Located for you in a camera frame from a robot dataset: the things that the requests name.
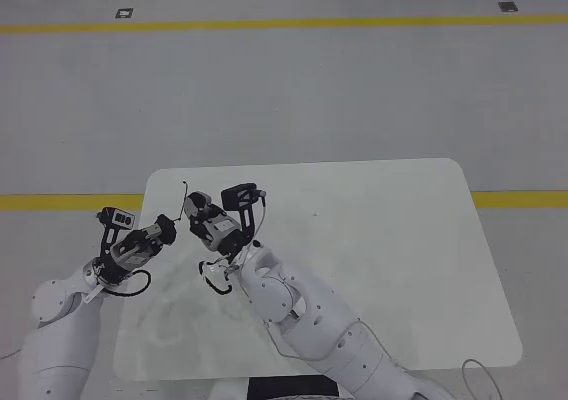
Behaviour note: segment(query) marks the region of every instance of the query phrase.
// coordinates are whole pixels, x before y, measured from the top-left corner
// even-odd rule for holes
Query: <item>floor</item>
[[[568,1],[517,1],[518,15]],[[0,24],[502,16],[470,0],[0,0]],[[473,191],[568,190],[568,25],[0,34],[0,194],[142,193],[167,167],[450,157]],[[508,399],[568,398],[568,209],[480,209],[524,354]],[[0,354],[30,293],[96,255],[88,211],[0,212]],[[105,303],[83,399],[190,399],[122,382]],[[14,398],[15,360],[0,363]],[[427,371],[469,399],[460,370]],[[478,387],[485,378],[471,371]]]

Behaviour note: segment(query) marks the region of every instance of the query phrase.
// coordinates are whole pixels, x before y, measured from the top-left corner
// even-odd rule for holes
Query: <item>white table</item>
[[[311,268],[410,369],[466,358],[509,366],[522,346],[459,165],[448,159],[166,169],[148,180],[139,225],[177,217],[184,195],[255,182],[267,192],[259,240]],[[256,218],[261,215],[259,203]],[[197,272],[213,260],[178,225],[148,264],[153,283],[126,299],[114,368],[125,380],[313,373],[277,355],[243,295],[218,296]],[[130,282],[131,289],[140,285]]]

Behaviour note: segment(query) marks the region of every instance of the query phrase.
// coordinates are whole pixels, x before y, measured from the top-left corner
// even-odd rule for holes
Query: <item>yellow line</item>
[[[473,192],[477,208],[568,208],[568,191]],[[140,210],[142,194],[0,195],[0,211]]]
[[[568,14],[463,17],[315,18],[241,21],[120,22],[110,24],[0,25],[0,34],[228,31],[240,29],[377,28],[466,25],[568,24]]]
[[[568,208],[568,191],[473,192],[476,208]]]
[[[140,210],[142,194],[34,194],[0,196],[0,211],[99,211],[113,206]]]

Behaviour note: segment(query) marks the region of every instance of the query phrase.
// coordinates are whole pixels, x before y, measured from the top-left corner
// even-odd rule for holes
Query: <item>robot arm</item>
[[[240,198],[237,188],[246,187],[250,188],[249,196],[244,195],[248,201],[244,202],[240,218],[244,220],[248,212],[252,223],[252,211],[246,211],[246,204],[250,207],[259,198],[264,201],[264,192],[258,191],[254,184],[245,184],[225,190],[222,199],[226,211],[237,211],[233,196]],[[193,204],[193,195],[187,197],[187,205],[189,202]],[[202,195],[196,193],[195,197],[201,199]],[[202,219],[208,221],[205,218],[207,210],[221,210],[210,203],[209,196],[204,199],[206,201],[199,206],[184,208],[191,221],[191,232],[209,250],[217,249],[230,260],[225,274],[238,273],[238,281],[255,312],[264,322],[277,328],[282,339],[297,353],[298,357],[294,358],[306,361],[358,400],[453,399],[434,382],[422,381],[408,374],[376,342],[372,332],[344,300],[310,270],[280,261],[269,248],[253,240],[253,230],[248,234],[241,231],[240,225],[222,212],[217,212],[215,219],[202,229]],[[228,227],[221,241],[230,242],[237,238],[233,245],[227,243],[224,247],[236,251],[224,252],[210,245],[222,236],[219,230],[214,229],[215,224]]]
[[[106,207],[98,218],[105,227],[100,256],[68,279],[44,282],[33,295],[32,313],[39,325],[20,354],[20,400],[80,398],[95,361],[106,294],[127,295],[114,289],[177,234],[173,221],[160,215],[155,224],[117,241],[119,230],[131,229],[135,217]]]

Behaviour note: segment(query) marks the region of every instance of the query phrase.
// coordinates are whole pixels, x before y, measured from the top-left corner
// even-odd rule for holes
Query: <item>white arm segment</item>
[[[20,353],[19,400],[80,399],[95,361],[104,300],[98,294],[83,301],[97,287],[92,264],[35,292],[32,312],[40,325]]]
[[[244,257],[239,279],[257,314],[278,328],[301,359],[356,399],[453,399],[391,360],[351,308],[310,271],[281,263],[261,245],[238,255]]]

